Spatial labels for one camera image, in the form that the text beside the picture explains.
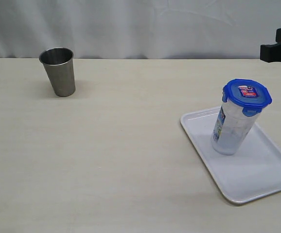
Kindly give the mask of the blue plastic snap lid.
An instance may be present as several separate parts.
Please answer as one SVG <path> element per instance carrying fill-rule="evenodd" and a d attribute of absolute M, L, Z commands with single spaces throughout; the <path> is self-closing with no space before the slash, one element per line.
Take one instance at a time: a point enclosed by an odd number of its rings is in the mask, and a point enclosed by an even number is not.
<path fill-rule="evenodd" d="M 246 117 L 252 117 L 272 103 L 272 98 L 265 86 L 254 80 L 234 79 L 223 87 L 222 101 L 231 101 L 242 107 Z"/>

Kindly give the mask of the white rectangular plastic tray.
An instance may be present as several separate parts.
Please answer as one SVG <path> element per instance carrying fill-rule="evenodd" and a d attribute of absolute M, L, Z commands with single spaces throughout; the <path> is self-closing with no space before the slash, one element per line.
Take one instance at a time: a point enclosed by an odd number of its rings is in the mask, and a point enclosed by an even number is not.
<path fill-rule="evenodd" d="M 180 123 L 225 199 L 240 205 L 281 192 L 281 150 L 257 123 L 234 155 L 213 149 L 211 134 L 219 110 L 186 113 Z"/>

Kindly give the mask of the clear tall plastic container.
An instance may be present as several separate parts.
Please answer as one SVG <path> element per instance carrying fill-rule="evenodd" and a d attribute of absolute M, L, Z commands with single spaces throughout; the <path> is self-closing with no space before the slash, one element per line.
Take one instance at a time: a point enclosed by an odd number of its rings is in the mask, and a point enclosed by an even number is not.
<path fill-rule="evenodd" d="M 213 148 L 220 154 L 233 155 L 240 147 L 260 113 L 233 103 L 223 102 L 211 136 Z"/>

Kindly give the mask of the stainless steel cup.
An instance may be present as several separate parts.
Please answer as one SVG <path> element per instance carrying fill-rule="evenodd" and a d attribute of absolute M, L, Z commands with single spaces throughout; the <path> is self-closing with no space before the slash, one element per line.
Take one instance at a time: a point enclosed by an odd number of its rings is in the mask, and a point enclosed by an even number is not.
<path fill-rule="evenodd" d="M 73 52 L 70 49 L 57 47 L 45 50 L 40 54 L 39 61 L 57 96 L 68 97 L 75 92 Z"/>

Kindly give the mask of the white fabric backdrop curtain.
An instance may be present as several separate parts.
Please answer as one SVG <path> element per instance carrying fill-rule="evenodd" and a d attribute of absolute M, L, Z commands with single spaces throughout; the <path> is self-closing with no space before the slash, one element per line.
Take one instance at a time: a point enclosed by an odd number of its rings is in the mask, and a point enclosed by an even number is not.
<path fill-rule="evenodd" d="M 252 59 L 281 0 L 0 0 L 0 58 Z"/>

